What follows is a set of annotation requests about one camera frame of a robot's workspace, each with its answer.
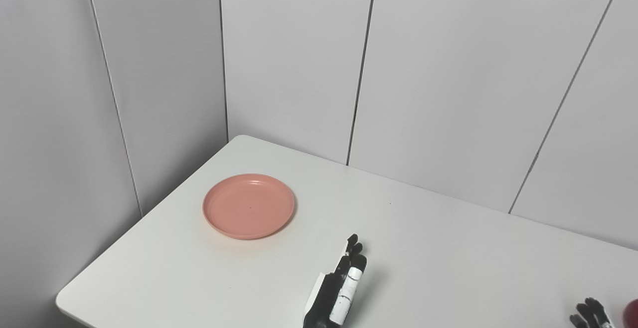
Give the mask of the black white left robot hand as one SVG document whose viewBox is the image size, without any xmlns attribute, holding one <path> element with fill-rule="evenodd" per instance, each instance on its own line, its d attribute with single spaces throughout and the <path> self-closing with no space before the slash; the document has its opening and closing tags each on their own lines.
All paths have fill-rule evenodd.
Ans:
<svg viewBox="0 0 638 328">
<path fill-rule="evenodd" d="M 357 234 L 346 241 L 337 267 L 320 273 L 305 306 L 304 328 L 341 328 L 367 266 Z"/>
</svg>

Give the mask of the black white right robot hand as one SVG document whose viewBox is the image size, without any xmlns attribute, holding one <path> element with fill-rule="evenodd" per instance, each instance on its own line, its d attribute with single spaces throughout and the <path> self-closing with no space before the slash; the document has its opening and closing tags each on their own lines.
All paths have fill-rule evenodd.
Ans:
<svg viewBox="0 0 638 328">
<path fill-rule="evenodd" d="M 615 328 L 604 306 L 595 298 L 585 298 L 576 305 L 576 314 L 569 316 L 575 328 Z"/>
</svg>

